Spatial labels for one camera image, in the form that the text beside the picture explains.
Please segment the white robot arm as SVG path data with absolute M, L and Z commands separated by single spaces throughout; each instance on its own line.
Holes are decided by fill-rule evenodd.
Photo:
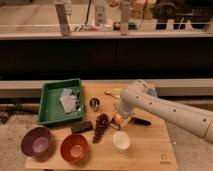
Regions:
M 135 108 L 145 110 L 213 144 L 213 112 L 168 101 L 149 94 L 144 80 L 135 80 L 120 91 L 118 111 L 128 118 Z

